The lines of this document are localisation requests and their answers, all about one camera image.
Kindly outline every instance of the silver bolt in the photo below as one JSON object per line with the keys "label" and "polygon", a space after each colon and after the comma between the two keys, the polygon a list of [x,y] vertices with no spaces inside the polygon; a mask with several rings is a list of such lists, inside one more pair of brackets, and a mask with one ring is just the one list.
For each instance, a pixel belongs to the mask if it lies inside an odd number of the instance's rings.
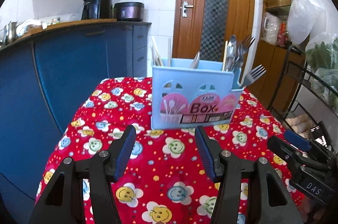
{"label": "silver bolt", "polygon": [[109,154],[109,152],[106,151],[106,150],[103,150],[103,151],[99,152],[99,156],[101,156],[101,157],[106,157],[108,154]]}
{"label": "silver bolt", "polygon": [[264,157],[260,157],[260,158],[258,159],[258,161],[259,161],[260,163],[262,163],[262,164],[266,164],[266,163],[268,162],[268,160],[267,160],[266,158],[264,158]]}
{"label": "silver bolt", "polygon": [[71,159],[70,157],[66,157],[66,158],[64,159],[64,163],[65,163],[65,164],[69,164],[70,162],[72,162],[72,159]]}
{"label": "silver bolt", "polygon": [[222,156],[229,157],[229,156],[231,155],[231,152],[228,151],[228,150],[223,150],[223,151],[221,152],[221,154],[222,154]]}

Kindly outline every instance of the utensil holder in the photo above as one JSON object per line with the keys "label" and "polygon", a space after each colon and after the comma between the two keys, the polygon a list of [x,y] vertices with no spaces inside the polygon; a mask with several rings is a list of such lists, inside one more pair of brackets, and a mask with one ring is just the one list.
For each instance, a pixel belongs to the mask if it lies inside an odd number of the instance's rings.
{"label": "utensil holder", "polygon": [[241,69],[223,72],[222,62],[201,60],[190,69],[192,59],[162,59],[153,65],[152,129],[191,128],[227,124],[234,115],[243,88]]}

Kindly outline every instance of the cutout hole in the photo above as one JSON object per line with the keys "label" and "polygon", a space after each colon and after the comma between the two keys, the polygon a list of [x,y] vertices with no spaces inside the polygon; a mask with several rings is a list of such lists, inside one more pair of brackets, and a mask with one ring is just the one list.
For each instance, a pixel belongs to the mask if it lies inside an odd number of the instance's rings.
{"label": "cutout hole", "polygon": [[64,183],[65,176],[63,173],[60,173],[55,184],[53,185],[52,190],[47,196],[46,205],[53,205],[58,207],[62,205]]}
{"label": "cutout hole", "polygon": [[266,176],[266,183],[268,186],[269,205],[271,207],[285,206],[287,204],[285,196],[271,174]]}

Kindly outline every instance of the floral tablecloth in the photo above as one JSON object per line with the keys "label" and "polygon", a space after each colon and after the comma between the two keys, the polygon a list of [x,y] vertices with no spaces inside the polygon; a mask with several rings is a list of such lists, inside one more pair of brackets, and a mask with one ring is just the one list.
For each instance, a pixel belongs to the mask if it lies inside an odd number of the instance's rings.
{"label": "floral tablecloth", "polygon": [[[124,224],[209,223],[218,194],[205,174],[198,155],[194,129],[151,130],[151,78],[104,79],[77,110],[62,139],[48,159],[37,200],[60,162],[68,156],[87,159],[107,149],[127,125],[136,128],[136,142],[122,178],[112,184]],[[303,195],[289,185],[286,163],[267,149],[268,136],[282,137],[283,127],[245,90],[229,125],[205,127],[209,137],[240,158],[266,157],[287,186],[296,204]],[[93,223],[90,185],[83,180],[87,223]],[[244,224],[247,183],[241,184],[238,224]]]}

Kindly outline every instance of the cabinet handle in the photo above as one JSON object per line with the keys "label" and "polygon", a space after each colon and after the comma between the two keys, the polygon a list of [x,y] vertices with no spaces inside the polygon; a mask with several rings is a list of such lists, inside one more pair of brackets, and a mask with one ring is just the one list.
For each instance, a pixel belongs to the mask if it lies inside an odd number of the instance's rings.
{"label": "cabinet handle", "polygon": [[102,33],[104,33],[104,30],[89,32],[89,33],[86,33],[86,36],[97,35],[97,34],[102,34]]}

